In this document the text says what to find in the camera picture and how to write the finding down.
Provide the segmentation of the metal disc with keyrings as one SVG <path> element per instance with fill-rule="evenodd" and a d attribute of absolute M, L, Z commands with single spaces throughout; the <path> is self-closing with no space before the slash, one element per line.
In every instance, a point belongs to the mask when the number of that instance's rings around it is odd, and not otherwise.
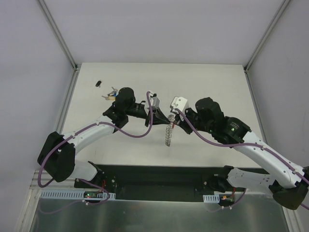
<path fill-rule="evenodd" d="M 165 132 L 165 145 L 170 147 L 171 145 L 171 139 L 172 139 L 172 132 L 173 129 L 171 128 L 171 123 L 173 123 L 174 120 L 174 115 L 171 114 L 168 116 L 168 119 L 170 120 L 170 123 L 166 127 L 166 132 Z"/>

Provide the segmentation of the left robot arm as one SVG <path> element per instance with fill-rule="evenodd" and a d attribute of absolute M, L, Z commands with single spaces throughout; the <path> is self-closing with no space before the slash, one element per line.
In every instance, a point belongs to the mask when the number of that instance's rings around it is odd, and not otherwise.
<path fill-rule="evenodd" d="M 66 134 L 55 131 L 48 135 L 37 159 L 39 175 L 46 171 L 56 182 L 68 178 L 83 179 L 91 188 L 99 187 L 103 171 L 91 161 L 78 160 L 77 154 L 98 139 L 116 132 L 134 138 L 134 135 L 122 129 L 131 116 L 143 119 L 148 129 L 139 138 L 145 137 L 154 125 L 169 124 L 168 118 L 159 108 L 159 99 L 155 93 L 148 91 L 146 100 L 137 103 L 133 89 L 124 87 L 98 119 Z"/>

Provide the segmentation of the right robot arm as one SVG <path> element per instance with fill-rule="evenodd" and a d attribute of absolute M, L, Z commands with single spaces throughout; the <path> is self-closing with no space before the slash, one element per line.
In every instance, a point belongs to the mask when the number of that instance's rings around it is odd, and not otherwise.
<path fill-rule="evenodd" d="M 266 171 L 266 174 L 259 174 L 225 166 L 224 173 L 212 181 L 213 189 L 224 192 L 232 187 L 244 188 L 271 196 L 291 210 L 304 206 L 309 192 L 308 167 L 279 154 L 240 119 L 225 116 L 220 105 L 211 98 L 198 100 L 195 107 L 195 110 L 190 108 L 183 97 L 174 97 L 170 104 L 170 111 L 175 115 L 174 124 L 210 145 L 236 150 Z"/>

